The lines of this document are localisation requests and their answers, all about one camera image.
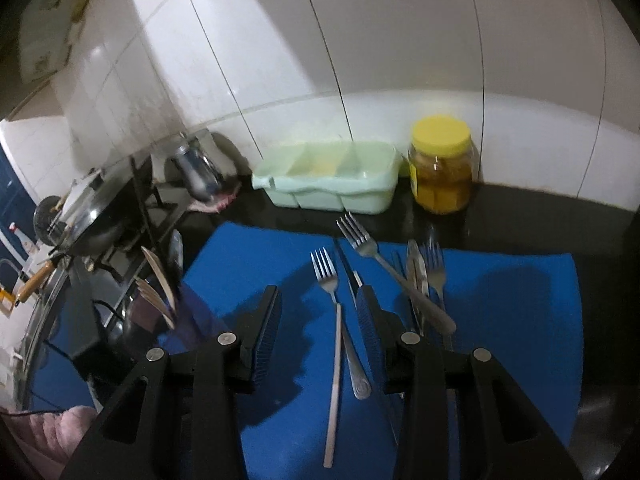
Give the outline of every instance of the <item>tiled wall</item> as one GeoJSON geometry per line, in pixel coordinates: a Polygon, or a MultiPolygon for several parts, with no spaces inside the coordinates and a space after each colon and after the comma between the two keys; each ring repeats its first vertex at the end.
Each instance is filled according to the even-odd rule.
{"type": "Polygon", "coordinates": [[[444,112],[470,125],[486,182],[640,204],[640,46],[610,0],[90,0],[85,19],[51,81],[57,114],[2,124],[40,196],[44,175],[180,128],[252,166],[291,140],[404,151],[444,112]],[[60,162],[20,151],[32,127],[65,137],[60,162]]]}

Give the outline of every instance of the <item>screw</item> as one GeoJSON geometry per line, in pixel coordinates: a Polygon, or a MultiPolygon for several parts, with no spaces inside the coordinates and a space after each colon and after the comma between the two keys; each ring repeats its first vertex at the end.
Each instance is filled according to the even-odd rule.
{"type": "Polygon", "coordinates": [[[420,336],[415,332],[405,332],[400,336],[400,339],[407,345],[415,345],[420,342],[420,336]]]}
{"type": "Polygon", "coordinates": [[[478,359],[478,361],[485,363],[491,359],[491,352],[486,348],[476,348],[474,350],[474,357],[478,359]]]}
{"type": "Polygon", "coordinates": [[[223,332],[218,336],[218,342],[221,345],[230,345],[231,343],[235,343],[236,339],[238,338],[233,332],[223,332]]]}
{"type": "Polygon", "coordinates": [[[163,356],[164,350],[162,350],[161,348],[152,348],[151,350],[149,350],[149,352],[146,353],[146,358],[151,362],[158,361],[162,359],[163,356]]]}

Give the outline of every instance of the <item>glass jar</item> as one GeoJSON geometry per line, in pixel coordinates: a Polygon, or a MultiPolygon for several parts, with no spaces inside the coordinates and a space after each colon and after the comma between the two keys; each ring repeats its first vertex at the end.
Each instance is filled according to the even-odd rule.
{"type": "Polygon", "coordinates": [[[411,188],[427,211],[460,211],[471,197],[471,132],[464,121],[431,116],[414,124],[409,149],[411,188]]]}

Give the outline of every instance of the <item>black countertop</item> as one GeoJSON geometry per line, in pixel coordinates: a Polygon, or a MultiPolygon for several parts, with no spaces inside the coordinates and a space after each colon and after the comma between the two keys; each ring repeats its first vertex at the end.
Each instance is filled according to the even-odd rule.
{"type": "MultiPolygon", "coordinates": [[[[337,212],[277,208],[244,183],[219,215],[190,213],[178,224],[185,264],[225,221],[341,236],[337,212]]],[[[505,254],[573,255],[584,323],[584,373],[570,452],[585,479],[598,478],[638,420],[640,389],[640,214],[530,190],[477,186],[465,212],[434,216],[401,179],[390,208],[359,216],[380,241],[425,241],[433,228],[445,248],[505,254]]]]}

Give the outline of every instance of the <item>green plastic container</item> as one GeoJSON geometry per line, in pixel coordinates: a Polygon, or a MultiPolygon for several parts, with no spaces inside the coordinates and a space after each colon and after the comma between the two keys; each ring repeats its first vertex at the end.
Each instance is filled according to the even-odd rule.
{"type": "Polygon", "coordinates": [[[391,203],[401,161],[386,142],[281,146],[266,154],[252,184],[281,207],[375,214],[391,203]]]}

